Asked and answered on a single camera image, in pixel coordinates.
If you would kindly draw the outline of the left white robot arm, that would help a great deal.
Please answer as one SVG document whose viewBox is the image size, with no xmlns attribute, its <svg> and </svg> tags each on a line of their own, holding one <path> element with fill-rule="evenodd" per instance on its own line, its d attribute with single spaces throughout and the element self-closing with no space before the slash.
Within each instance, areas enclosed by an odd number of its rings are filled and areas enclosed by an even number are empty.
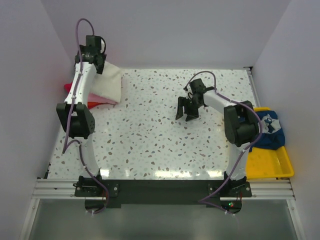
<svg viewBox="0 0 320 240">
<path fill-rule="evenodd" d="M 77 48 L 71 88 L 64 102 L 56 105 L 56 112 L 65 132 L 62 153 L 71 144 L 78 145 L 81 178 L 92 178 L 85 189 L 92 196 L 99 196 L 104 190 L 104 184 L 98 180 L 100 169 L 93 149 L 96 123 L 88 108 L 88 98 L 95 77 L 104 70 L 106 42 L 100 36 L 87 35 L 85 45 L 79 44 Z"/>
</svg>

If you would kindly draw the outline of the cream t shirt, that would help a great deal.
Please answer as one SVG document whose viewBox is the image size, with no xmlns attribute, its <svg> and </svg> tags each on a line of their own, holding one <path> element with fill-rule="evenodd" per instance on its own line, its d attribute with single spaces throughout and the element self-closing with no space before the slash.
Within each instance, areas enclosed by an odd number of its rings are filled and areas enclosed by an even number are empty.
<svg viewBox="0 0 320 240">
<path fill-rule="evenodd" d="M 119 103 L 122 96 L 122 70 L 106 61 L 102 74 L 94 77 L 89 93 Z"/>
</svg>

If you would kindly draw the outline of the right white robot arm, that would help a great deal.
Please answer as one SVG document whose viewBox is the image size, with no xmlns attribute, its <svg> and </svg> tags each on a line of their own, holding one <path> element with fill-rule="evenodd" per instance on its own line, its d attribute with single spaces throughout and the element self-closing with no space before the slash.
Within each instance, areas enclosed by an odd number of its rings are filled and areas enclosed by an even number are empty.
<svg viewBox="0 0 320 240">
<path fill-rule="evenodd" d="M 251 146 L 261 136 L 259 116 L 254 111 L 250 101 L 232 100 L 215 87 L 206 87 L 198 78 L 189 84 L 190 91 L 186 97 L 177 99 L 178 120 L 186 115 L 186 121 L 199 117 L 199 108 L 211 107 L 222 114 L 224 119 L 224 134 L 230 143 L 228 166 L 224 172 L 223 192 L 230 197 L 235 196 L 241 186 L 238 181 L 245 180 L 246 163 Z"/>
</svg>

